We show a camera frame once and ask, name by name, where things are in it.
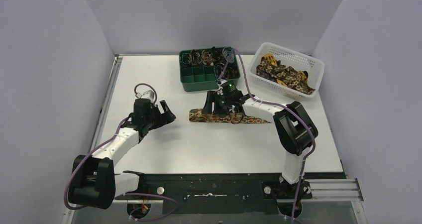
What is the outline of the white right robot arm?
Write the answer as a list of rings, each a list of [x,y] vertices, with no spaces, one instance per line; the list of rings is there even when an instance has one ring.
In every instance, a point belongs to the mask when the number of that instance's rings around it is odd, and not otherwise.
[[[232,81],[223,81],[217,91],[207,91],[203,113],[217,116],[239,113],[272,123],[286,151],[282,178],[289,184],[300,181],[303,162],[318,136],[318,129],[300,102],[266,101],[250,93],[243,94]]]

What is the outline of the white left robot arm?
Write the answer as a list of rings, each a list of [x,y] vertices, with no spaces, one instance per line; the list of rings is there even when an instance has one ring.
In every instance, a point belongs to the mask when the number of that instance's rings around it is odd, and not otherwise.
[[[75,158],[71,180],[64,191],[66,207],[71,210],[107,209],[116,197],[126,193],[135,199],[143,198],[147,185],[141,181],[142,174],[135,171],[116,173],[114,168],[150,131],[175,119],[165,100],[158,106],[149,98],[136,99],[133,111],[119,123],[112,138],[87,155]]]

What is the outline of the orange green patterned tie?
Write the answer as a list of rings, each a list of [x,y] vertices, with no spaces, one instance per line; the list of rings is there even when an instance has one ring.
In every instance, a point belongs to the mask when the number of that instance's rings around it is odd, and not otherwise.
[[[253,116],[240,113],[229,114],[208,114],[203,113],[203,109],[192,109],[189,111],[189,122],[195,123],[231,123],[231,124],[264,124],[268,121]]]

